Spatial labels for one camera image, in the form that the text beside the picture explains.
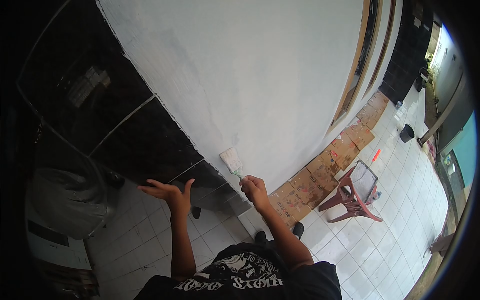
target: pole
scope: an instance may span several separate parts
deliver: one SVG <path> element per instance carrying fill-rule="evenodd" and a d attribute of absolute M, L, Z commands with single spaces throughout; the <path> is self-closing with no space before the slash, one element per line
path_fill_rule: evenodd
<path fill-rule="evenodd" d="M 443 122 L 448 117 L 448 115 L 452 111 L 455 104 L 458 102 L 459 97 L 455 97 L 455 94 L 458 87 L 460 86 L 462 77 L 463 77 L 463 72 L 460 75 L 460 79 L 458 80 L 458 83 L 456 84 L 455 91 L 453 91 L 452 97 L 448 101 L 447 106 L 445 107 L 444 111 L 442 112 L 438 120 L 435 122 L 435 124 L 433 124 L 432 128 L 428 129 L 428 131 L 423 135 L 423 137 L 417 139 L 417 142 L 419 143 L 420 147 L 423 147 L 423 144 L 438 130 L 440 125 L 443 124 Z"/>

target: paintbrush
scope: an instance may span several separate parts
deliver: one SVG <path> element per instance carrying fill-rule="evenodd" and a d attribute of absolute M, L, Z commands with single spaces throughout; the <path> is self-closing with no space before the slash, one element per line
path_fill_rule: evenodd
<path fill-rule="evenodd" d="M 225 150 L 224 152 L 220 153 L 220 158 L 227 165 L 230 173 L 237 175 L 240 179 L 245 178 L 245 176 L 242 174 L 241 168 L 243 165 L 240 161 L 237 149 L 232 147 Z"/>

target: orange roller handle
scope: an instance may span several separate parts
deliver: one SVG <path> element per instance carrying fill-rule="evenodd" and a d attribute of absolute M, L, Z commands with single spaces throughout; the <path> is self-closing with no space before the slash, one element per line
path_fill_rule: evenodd
<path fill-rule="evenodd" d="M 377 153 L 375 154 L 375 156 L 372 158 L 372 162 L 374 162 L 375 160 L 377 160 L 378 156 L 380 155 L 380 149 L 378 149 Z"/>

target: hand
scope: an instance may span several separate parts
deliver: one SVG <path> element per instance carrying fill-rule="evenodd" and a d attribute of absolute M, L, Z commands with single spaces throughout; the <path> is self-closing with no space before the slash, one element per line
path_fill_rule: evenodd
<path fill-rule="evenodd" d="M 247 175 L 240 180 L 239 185 L 242 186 L 241 191 L 245 193 L 259 213 L 271 206 L 263 179 Z"/>
<path fill-rule="evenodd" d="M 190 188 L 194 181 L 195 179 L 192 178 L 185 183 L 183 193 L 180 192 L 180 189 L 175 185 L 164 184 L 153 179 L 148 179 L 147 182 L 153 184 L 155 187 L 139 185 L 137 188 L 158 199 L 165 200 L 172 218 L 188 216 L 188 212 L 190 211 Z"/>

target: black crocs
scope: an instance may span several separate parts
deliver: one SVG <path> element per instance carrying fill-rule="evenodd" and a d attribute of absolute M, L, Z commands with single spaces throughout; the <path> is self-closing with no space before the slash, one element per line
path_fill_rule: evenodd
<path fill-rule="evenodd" d="M 265 231 L 261 230 L 257 232 L 257 234 L 255 234 L 255 242 L 259 244 L 265 244 L 266 242 L 268 242 Z"/>
<path fill-rule="evenodd" d="M 295 227 L 293 228 L 292 233 L 293 233 L 294 235 L 296 235 L 297 237 L 299 237 L 299 240 L 300 240 L 300 238 L 301 238 L 301 236 L 302 236 L 302 234 L 303 234 L 303 230 L 304 230 L 303 224 L 300 223 L 300 222 L 297 222 L 297 223 L 295 224 Z"/>

